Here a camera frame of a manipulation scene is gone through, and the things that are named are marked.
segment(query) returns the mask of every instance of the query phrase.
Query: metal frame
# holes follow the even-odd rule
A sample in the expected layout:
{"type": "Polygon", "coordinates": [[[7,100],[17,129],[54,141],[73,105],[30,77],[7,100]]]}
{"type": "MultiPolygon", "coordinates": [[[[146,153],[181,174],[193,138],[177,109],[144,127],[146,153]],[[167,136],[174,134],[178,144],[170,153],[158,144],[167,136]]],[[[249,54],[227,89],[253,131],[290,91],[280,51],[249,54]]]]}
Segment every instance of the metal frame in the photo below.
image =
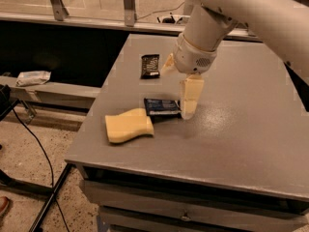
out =
{"type": "Polygon", "coordinates": [[[35,115],[28,102],[61,105],[89,109],[97,97],[100,88],[48,82],[44,85],[16,87],[16,78],[0,76],[0,83],[11,88],[11,97],[23,101],[29,117],[35,115]]]}
{"type": "Polygon", "coordinates": [[[28,119],[26,124],[30,124],[30,122],[36,117],[37,111],[36,109],[27,101],[20,101],[20,103],[25,107],[26,113],[28,114],[28,119]]]}
{"type": "MultiPolygon", "coordinates": [[[[163,23],[142,23],[135,22],[133,27],[125,25],[124,21],[114,21],[107,19],[89,19],[69,16],[63,21],[55,20],[52,15],[42,14],[22,14],[22,13],[5,13],[0,12],[0,20],[6,21],[18,21],[18,22],[30,22],[41,23],[48,25],[60,25],[60,26],[74,26],[74,27],[88,27],[88,28],[100,28],[100,29],[114,29],[124,30],[128,32],[137,33],[154,33],[162,36],[178,36],[183,31],[183,25],[171,25],[163,23]]],[[[234,29],[226,39],[240,40],[249,42],[260,42],[256,36],[249,35],[247,29],[236,28],[234,29]]]]}
{"type": "Polygon", "coordinates": [[[36,232],[39,231],[39,228],[46,216],[46,214],[48,213],[48,210],[50,208],[50,206],[53,204],[53,202],[56,201],[57,198],[57,194],[60,190],[60,188],[62,187],[63,183],[66,181],[70,170],[72,168],[71,164],[67,164],[65,169],[62,171],[61,176],[59,177],[53,192],[49,195],[49,197],[47,198],[47,200],[45,201],[44,205],[42,206],[37,218],[35,219],[34,223],[32,224],[32,227],[30,228],[29,232],[36,232]]]}
{"type": "Polygon", "coordinates": [[[125,5],[125,25],[132,27],[136,21],[135,0],[124,0],[125,5]]]}
{"type": "Polygon", "coordinates": [[[62,0],[50,0],[56,20],[63,21],[69,15],[62,0]]]}
{"type": "Polygon", "coordinates": [[[16,193],[36,194],[47,197],[52,193],[52,188],[37,185],[29,182],[19,181],[8,176],[0,169],[0,189],[16,193]]]}

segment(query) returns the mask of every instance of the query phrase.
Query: black object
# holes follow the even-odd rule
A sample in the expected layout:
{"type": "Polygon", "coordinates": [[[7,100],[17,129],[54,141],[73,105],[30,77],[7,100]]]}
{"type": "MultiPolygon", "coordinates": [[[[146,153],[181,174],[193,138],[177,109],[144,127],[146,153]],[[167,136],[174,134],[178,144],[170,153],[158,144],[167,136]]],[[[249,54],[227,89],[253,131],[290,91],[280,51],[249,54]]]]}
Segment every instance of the black object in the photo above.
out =
{"type": "Polygon", "coordinates": [[[8,85],[0,84],[0,115],[2,115],[7,109],[10,108],[10,92],[11,89],[8,85]]]}
{"type": "Polygon", "coordinates": [[[176,20],[173,18],[173,16],[171,15],[170,18],[164,18],[162,23],[170,23],[170,24],[174,24],[176,22],[176,20]]]}
{"type": "Polygon", "coordinates": [[[142,56],[142,74],[141,78],[159,78],[160,72],[158,70],[158,54],[142,56]]]}
{"type": "Polygon", "coordinates": [[[100,88],[129,33],[1,21],[0,74],[46,71],[51,82],[100,88]]]}
{"type": "Polygon", "coordinates": [[[309,112],[309,85],[305,83],[288,65],[285,65],[306,111],[309,112]]]}
{"type": "Polygon", "coordinates": [[[148,116],[178,116],[181,114],[179,101],[144,99],[144,104],[148,116]]]}

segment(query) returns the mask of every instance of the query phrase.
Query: table top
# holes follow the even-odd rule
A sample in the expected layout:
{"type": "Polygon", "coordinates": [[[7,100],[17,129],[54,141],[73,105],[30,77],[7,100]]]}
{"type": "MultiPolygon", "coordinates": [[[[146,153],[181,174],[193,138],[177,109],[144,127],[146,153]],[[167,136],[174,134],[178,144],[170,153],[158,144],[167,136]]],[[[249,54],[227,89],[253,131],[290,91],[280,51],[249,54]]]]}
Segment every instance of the table top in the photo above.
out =
{"type": "Polygon", "coordinates": [[[180,73],[140,79],[141,57],[162,66],[176,38],[130,35],[66,154],[102,169],[309,201],[309,114],[283,63],[263,43],[224,41],[191,120],[154,123],[154,137],[110,144],[105,115],[178,99],[180,73]]]}

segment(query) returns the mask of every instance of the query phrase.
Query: table drawer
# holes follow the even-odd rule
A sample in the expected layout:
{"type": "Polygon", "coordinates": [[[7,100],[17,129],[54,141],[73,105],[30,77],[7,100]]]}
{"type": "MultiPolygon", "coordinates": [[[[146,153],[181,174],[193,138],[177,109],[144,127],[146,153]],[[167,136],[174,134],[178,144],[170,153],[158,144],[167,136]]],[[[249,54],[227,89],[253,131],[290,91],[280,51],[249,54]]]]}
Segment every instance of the table drawer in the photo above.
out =
{"type": "Polygon", "coordinates": [[[128,227],[123,227],[123,226],[119,226],[119,225],[110,225],[109,226],[109,231],[110,232],[147,232],[145,230],[137,230],[135,228],[128,228],[128,227]]]}
{"type": "Polygon", "coordinates": [[[90,202],[99,206],[169,217],[184,222],[215,224],[249,231],[294,231],[307,224],[304,216],[256,209],[190,195],[82,181],[90,202]]]}
{"type": "Polygon", "coordinates": [[[122,226],[124,231],[134,229],[147,232],[233,232],[217,226],[204,226],[197,223],[186,223],[168,217],[159,217],[149,214],[136,213],[110,207],[100,207],[99,215],[102,219],[117,226],[122,226]]]}

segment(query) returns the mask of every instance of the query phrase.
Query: speckled floor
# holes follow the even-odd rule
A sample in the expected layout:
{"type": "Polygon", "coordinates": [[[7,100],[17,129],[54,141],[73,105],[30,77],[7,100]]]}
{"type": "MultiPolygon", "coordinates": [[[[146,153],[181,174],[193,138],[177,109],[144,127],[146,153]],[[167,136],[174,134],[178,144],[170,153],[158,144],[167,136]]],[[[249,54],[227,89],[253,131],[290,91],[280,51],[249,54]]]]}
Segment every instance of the speckled floor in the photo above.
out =
{"type": "MultiPolygon", "coordinates": [[[[25,121],[26,113],[17,107],[17,114],[25,121]]],[[[29,125],[38,137],[54,169],[58,180],[65,167],[64,154],[85,118],[83,113],[36,109],[38,114],[29,125]]],[[[11,112],[0,122],[1,169],[12,178],[50,187],[50,168],[34,137],[22,127],[11,112]]],[[[70,231],[97,231],[97,206],[88,202],[79,188],[81,176],[73,168],[58,194],[70,231]]],[[[38,196],[25,196],[1,190],[0,196],[11,200],[9,211],[0,218],[1,232],[29,231],[37,217],[43,200],[38,196]]],[[[42,224],[43,231],[67,231],[58,207],[52,205],[42,224]]]]}

